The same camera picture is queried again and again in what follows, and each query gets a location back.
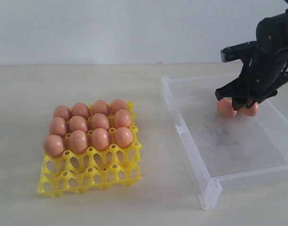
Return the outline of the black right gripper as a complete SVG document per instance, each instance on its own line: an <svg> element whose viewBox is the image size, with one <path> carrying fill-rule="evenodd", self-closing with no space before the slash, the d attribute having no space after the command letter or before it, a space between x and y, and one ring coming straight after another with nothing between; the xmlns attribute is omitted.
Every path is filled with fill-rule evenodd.
<svg viewBox="0 0 288 226"><path fill-rule="evenodd" d="M288 83L288 73L280 73L276 80L266 89L252 90L252 86L247 92L247 87L244 83L238 80L232 80L221 88L216 89L215 97L218 101L225 97L232 98L232 107L235 111L242 107L250 108L255 103L262 103L264 100L274 97L278 93L278 89Z"/></svg>

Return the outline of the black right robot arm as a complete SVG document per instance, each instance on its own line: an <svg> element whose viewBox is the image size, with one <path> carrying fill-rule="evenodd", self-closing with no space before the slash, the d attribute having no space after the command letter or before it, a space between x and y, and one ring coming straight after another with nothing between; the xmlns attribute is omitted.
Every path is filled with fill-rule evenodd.
<svg viewBox="0 0 288 226"><path fill-rule="evenodd" d="M260 21L255 41L226 47L221 57L224 63L239 59L243 66L238 78L216 89L217 100L230 97L239 110L276 96L288 83L288 10Z"/></svg>

